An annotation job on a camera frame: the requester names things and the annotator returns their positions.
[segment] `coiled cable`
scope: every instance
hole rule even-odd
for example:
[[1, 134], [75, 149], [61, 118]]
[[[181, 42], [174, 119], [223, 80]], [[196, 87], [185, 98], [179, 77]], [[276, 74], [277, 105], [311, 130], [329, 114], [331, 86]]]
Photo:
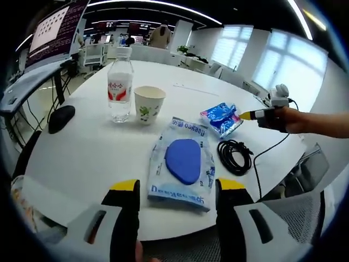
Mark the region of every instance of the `coiled cable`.
[[[217, 152], [224, 167], [236, 176], [243, 176], [252, 167], [251, 155], [253, 155], [253, 152], [243, 142], [235, 140], [222, 141], [217, 146]], [[235, 161], [233, 157], [234, 152], [240, 153], [244, 158], [243, 166], [240, 166]]]

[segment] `black mouse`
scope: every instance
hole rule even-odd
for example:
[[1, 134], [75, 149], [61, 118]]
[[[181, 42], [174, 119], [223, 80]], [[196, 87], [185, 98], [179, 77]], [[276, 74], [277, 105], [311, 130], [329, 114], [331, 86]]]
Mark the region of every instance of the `black mouse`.
[[57, 109], [50, 116], [49, 133], [56, 134], [61, 131], [74, 115], [75, 107], [72, 105], [66, 105]]

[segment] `white round table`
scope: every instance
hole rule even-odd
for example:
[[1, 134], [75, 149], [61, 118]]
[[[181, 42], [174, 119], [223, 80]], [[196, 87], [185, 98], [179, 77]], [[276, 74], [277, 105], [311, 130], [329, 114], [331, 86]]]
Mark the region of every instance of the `white round table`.
[[[41, 134], [26, 170], [25, 197], [43, 215], [67, 226], [91, 204], [100, 204], [114, 183], [136, 178], [141, 181], [140, 240], [168, 239], [213, 226], [216, 219], [214, 187], [208, 213], [150, 207], [146, 184], [152, 148], [173, 116], [201, 123], [200, 112], [221, 102], [233, 102], [242, 112], [261, 109], [262, 105], [252, 94], [216, 78], [169, 65], [133, 61], [134, 88], [160, 87], [167, 97], [153, 125], [145, 127], [135, 122], [134, 104], [129, 121], [115, 124], [110, 120], [107, 106], [110, 66], [92, 76], [66, 100], [64, 105], [73, 105], [76, 114], [64, 129], [51, 135], [46, 128]], [[255, 121], [245, 121], [233, 133], [233, 139], [244, 142], [255, 155], [284, 136], [259, 128]], [[258, 200], [254, 169], [242, 177], [229, 173], [217, 155], [218, 142], [210, 132], [216, 178], [235, 179], [245, 184], [251, 197]], [[262, 195], [287, 175], [304, 151], [301, 139], [290, 135], [258, 159]]]

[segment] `bottle label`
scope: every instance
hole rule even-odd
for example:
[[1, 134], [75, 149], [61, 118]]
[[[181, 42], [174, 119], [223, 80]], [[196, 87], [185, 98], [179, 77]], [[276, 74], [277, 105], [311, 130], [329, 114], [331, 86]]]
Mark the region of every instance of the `bottle label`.
[[131, 81], [109, 81], [108, 99], [112, 102], [128, 102], [131, 95]]

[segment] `blue sponge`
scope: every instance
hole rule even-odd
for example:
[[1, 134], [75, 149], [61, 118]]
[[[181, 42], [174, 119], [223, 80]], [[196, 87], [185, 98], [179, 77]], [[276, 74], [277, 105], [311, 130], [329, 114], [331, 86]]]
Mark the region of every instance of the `blue sponge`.
[[167, 148], [165, 159], [168, 170], [181, 183], [191, 185], [200, 177], [201, 149], [195, 140], [175, 140]]

